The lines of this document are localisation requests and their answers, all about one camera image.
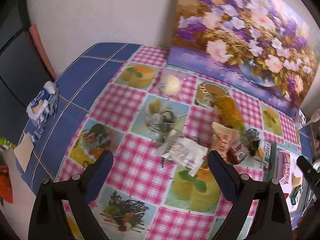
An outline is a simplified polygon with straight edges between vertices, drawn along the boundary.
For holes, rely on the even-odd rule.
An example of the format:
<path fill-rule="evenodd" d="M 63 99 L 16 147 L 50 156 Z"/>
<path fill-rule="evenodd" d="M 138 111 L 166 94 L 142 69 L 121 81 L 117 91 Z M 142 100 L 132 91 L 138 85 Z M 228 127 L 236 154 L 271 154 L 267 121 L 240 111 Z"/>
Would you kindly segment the blue white tissue pack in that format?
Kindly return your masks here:
<path fill-rule="evenodd" d="M 50 116 L 55 118 L 59 103 L 59 89 L 52 81 L 47 81 L 38 95 L 27 106 L 27 114 L 35 131 L 30 135 L 32 142 L 37 142 L 43 135 Z"/>

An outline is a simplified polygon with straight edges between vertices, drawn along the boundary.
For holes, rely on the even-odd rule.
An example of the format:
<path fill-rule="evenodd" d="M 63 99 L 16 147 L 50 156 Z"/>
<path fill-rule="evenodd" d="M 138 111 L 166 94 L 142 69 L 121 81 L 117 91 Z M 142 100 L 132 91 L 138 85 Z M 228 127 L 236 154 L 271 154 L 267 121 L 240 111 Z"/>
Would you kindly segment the white teal-rimmed tray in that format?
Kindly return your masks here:
<path fill-rule="evenodd" d="M 279 181 L 291 217 L 304 209 L 309 187 L 303 172 L 297 165 L 301 154 L 280 143 L 271 146 L 268 180 Z"/>

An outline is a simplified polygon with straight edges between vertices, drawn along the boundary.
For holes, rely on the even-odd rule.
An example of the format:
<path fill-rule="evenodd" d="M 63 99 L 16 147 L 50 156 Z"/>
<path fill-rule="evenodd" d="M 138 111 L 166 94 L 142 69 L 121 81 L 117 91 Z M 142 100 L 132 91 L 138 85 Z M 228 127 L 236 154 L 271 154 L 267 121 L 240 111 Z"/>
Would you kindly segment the purple swiss roll packet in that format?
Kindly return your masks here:
<path fill-rule="evenodd" d="M 280 184 L 288 184 L 290 178 L 290 154 L 285 150 L 277 152 L 277 180 Z"/>

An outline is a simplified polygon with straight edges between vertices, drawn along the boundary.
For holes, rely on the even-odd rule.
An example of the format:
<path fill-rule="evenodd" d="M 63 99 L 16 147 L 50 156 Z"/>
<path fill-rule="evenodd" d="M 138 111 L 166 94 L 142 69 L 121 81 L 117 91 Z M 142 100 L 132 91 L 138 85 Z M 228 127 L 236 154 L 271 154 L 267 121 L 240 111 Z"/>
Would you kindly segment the red white milk biscuit packet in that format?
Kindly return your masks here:
<path fill-rule="evenodd" d="M 233 145 L 227 152 L 229 164 L 236 165 L 241 163 L 249 155 L 248 149 L 243 144 Z"/>

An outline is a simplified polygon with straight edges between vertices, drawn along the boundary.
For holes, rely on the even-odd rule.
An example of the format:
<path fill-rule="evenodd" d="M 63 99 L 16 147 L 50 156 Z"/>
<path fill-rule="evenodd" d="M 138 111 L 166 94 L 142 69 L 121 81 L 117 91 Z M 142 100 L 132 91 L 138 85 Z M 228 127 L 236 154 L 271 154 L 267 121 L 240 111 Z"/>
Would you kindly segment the white green cracker packet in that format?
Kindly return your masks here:
<path fill-rule="evenodd" d="M 249 143 L 248 150 L 252 159 L 268 166 L 271 154 L 271 144 L 269 142 L 255 139 Z"/>

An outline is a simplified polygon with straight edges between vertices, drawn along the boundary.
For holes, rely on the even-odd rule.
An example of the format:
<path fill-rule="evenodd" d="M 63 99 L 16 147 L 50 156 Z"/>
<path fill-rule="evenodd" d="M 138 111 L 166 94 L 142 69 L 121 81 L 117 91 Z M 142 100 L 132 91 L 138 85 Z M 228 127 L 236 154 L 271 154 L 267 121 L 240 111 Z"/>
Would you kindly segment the beige swiss roll packet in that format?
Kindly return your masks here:
<path fill-rule="evenodd" d="M 224 160 L 227 160 L 227 152 L 238 141 L 240 133 L 217 122 L 212 123 L 212 129 L 213 139 L 210 151 L 217 151 Z"/>

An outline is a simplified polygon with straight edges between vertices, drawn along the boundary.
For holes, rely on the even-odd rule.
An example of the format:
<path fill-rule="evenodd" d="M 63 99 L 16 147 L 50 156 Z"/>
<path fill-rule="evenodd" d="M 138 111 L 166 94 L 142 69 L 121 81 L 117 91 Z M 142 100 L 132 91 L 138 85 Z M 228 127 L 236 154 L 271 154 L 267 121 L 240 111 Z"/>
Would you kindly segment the checkered picture tablecloth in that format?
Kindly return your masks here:
<path fill-rule="evenodd" d="M 98 43 L 57 78 L 59 104 L 35 143 L 22 179 L 37 192 L 42 180 L 64 181 L 82 172 L 103 150 L 114 155 L 112 170 L 90 203 L 111 239 L 211 239 L 231 209 L 210 170 L 195 177 L 157 155 L 165 133 L 156 120 L 175 117 L 171 128 L 209 147 L 212 123 L 220 120 L 213 103 L 201 103 L 204 85 L 223 89 L 238 105 L 246 128 L 276 143 L 292 158 L 310 156 L 307 129 L 296 132 L 286 114 L 212 77 L 187 71 L 182 94 L 157 90 L 169 70 L 168 50 L 124 43 Z"/>

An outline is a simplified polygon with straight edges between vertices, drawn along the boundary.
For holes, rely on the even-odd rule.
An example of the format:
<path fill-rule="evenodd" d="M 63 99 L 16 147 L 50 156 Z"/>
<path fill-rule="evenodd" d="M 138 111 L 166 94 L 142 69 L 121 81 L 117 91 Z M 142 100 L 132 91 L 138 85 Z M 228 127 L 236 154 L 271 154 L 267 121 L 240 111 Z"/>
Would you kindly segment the yellow clear cake packet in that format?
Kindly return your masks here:
<path fill-rule="evenodd" d="M 220 110 L 222 124 L 240 133 L 244 133 L 244 121 L 236 102 L 227 96 L 216 96 L 215 102 Z"/>

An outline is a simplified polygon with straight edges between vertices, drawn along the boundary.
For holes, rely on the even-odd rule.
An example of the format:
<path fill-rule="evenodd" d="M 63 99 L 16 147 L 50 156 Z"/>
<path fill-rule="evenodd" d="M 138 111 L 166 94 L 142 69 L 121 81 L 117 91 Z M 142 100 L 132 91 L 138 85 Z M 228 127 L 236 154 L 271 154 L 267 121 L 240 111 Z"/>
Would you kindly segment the yellow jelly cup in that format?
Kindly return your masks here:
<path fill-rule="evenodd" d="M 292 188 L 296 188 L 302 185 L 302 177 L 296 177 L 295 175 L 292 176 Z"/>

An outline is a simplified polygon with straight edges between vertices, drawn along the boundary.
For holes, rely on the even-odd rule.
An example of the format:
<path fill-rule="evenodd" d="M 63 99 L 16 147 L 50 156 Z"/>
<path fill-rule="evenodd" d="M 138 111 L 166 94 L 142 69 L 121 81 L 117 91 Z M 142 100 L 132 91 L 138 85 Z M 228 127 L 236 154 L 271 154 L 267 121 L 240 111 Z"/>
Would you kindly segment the green mung bean biscuit packet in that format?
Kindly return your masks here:
<path fill-rule="evenodd" d="M 296 186 L 293 191 L 291 192 L 290 194 L 290 202 L 291 202 L 291 205 L 297 205 L 300 198 L 301 198 L 301 195 L 302 195 L 302 186 L 301 185 L 298 185 Z"/>

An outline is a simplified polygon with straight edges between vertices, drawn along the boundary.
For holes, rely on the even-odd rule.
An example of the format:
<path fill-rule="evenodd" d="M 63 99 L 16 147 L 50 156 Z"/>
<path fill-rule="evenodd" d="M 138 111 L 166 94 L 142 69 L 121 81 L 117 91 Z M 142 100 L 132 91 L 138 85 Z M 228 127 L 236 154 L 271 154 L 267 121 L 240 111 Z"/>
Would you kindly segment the flower painting canvas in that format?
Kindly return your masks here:
<path fill-rule="evenodd" d="M 319 67 L 319 37 L 282 0 L 177 0 L 169 63 L 286 111 Z"/>

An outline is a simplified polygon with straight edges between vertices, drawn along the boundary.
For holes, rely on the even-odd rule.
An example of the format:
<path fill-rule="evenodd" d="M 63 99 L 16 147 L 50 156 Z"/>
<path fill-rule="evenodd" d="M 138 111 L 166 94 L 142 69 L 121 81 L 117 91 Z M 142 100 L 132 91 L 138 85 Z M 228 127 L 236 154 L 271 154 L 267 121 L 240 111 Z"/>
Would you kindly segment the orange plastic bag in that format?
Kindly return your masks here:
<path fill-rule="evenodd" d="M 10 204 L 13 203 L 12 187 L 9 176 L 9 168 L 7 165 L 1 165 L 0 169 L 0 194 L 6 202 Z"/>

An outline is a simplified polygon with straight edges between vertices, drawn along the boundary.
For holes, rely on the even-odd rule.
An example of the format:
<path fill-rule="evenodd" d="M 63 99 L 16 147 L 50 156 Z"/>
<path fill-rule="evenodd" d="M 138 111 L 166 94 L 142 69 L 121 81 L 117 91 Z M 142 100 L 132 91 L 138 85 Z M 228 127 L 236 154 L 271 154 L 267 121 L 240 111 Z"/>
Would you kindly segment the round pastry clear wrapper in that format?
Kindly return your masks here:
<path fill-rule="evenodd" d="M 158 90 L 164 95 L 176 96 L 181 90 L 183 79 L 173 74 L 166 74 L 161 77 L 158 83 Z"/>

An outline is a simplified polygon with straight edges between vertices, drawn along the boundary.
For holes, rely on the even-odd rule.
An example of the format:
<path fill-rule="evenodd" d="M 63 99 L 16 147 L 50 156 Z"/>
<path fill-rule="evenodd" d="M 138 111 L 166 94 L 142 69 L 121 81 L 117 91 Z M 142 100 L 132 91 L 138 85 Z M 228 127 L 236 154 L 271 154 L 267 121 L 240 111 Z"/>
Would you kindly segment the white snack packet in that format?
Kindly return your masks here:
<path fill-rule="evenodd" d="M 197 174 L 204 163 L 207 153 L 207 147 L 186 138 L 174 129 L 170 131 L 163 144 L 156 151 L 158 156 L 187 168 L 191 177 Z"/>

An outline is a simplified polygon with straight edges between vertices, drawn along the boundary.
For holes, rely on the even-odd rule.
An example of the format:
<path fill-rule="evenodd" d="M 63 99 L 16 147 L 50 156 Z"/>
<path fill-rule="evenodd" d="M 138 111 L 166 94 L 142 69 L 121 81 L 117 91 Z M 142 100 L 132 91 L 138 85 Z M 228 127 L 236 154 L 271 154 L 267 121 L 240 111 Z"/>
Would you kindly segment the white bulb socket lamp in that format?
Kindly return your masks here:
<path fill-rule="evenodd" d="M 300 130 L 303 127 L 308 126 L 311 123 L 316 123 L 317 121 L 320 120 L 320 110 L 317 109 L 312 116 L 310 117 L 310 119 L 306 119 L 305 115 L 303 114 L 303 112 L 299 109 L 296 114 L 293 117 L 293 122 L 295 124 L 295 127 Z"/>

